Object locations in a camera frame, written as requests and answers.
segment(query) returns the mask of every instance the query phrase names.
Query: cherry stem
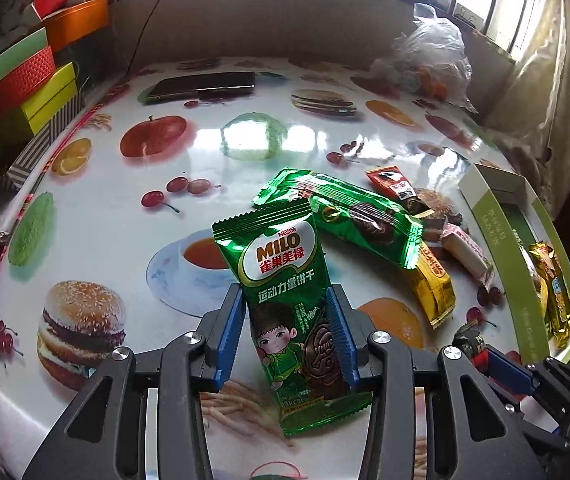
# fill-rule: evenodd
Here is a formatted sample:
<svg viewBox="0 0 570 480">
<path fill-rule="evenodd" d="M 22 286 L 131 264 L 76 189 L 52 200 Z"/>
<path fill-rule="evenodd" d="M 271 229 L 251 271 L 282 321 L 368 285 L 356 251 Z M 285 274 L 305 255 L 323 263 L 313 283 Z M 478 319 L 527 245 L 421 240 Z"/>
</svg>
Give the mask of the cherry stem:
<svg viewBox="0 0 570 480">
<path fill-rule="evenodd" d="M 173 205 L 169 205 L 167 202 L 161 202 L 161 204 L 166 205 L 169 209 L 172 209 L 172 210 L 176 211 L 177 213 L 180 213 L 180 211 L 178 211 L 177 208 L 175 208 Z"/>
</svg>

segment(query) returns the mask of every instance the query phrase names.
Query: plastic bag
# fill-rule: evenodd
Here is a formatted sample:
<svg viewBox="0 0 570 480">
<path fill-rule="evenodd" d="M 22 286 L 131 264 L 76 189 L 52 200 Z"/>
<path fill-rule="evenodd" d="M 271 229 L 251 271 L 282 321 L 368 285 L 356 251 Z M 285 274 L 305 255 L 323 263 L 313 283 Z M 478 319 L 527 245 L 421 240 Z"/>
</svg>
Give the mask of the plastic bag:
<svg viewBox="0 0 570 480">
<path fill-rule="evenodd" d="M 374 61 L 370 71 L 401 90 L 476 113 L 466 94 L 472 67 L 459 28 L 425 4 L 414 4 L 414 23 L 416 30 L 396 39 L 392 56 Z"/>
</svg>

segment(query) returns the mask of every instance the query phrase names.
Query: orange box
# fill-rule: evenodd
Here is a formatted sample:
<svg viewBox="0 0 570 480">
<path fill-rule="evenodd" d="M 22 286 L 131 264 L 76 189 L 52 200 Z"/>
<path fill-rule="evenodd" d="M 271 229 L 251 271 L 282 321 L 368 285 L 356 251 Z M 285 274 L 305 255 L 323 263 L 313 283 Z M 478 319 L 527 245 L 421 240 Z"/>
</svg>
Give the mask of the orange box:
<svg viewBox="0 0 570 480">
<path fill-rule="evenodd" d="M 106 27 L 108 23 L 107 0 L 91 0 L 60 10 L 43 22 L 47 29 L 47 41 L 53 52 Z"/>
</svg>

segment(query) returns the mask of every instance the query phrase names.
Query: cartoon boy's hair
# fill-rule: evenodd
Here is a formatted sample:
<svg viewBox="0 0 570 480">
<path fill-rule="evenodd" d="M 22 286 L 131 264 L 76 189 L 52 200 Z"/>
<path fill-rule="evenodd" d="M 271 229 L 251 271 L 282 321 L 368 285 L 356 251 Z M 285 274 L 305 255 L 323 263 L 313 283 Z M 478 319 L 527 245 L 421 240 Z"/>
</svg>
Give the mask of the cartoon boy's hair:
<svg viewBox="0 0 570 480">
<path fill-rule="evenodd" d="M 280 326 L 287 330 L 295 327 L 294 313 L 291 308 L 278 301 L 262 303 L 256 309 L 250 310 L 249 317 L 257 339 Z"/>
</svg>

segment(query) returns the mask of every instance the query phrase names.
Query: red basket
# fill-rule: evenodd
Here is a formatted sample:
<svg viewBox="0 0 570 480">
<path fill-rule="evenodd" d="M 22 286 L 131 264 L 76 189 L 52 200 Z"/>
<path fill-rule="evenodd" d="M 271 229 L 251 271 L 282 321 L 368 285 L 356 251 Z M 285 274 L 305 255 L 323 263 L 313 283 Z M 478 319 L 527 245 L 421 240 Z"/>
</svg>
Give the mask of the red basket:
<svg viewBox="0 0 570 480">
<path fill-rule="evenodd" d="M 0 80 L 0 117 L 23 104 L 54 75 L 56 65 L 46 46 Z"/>
</svg>

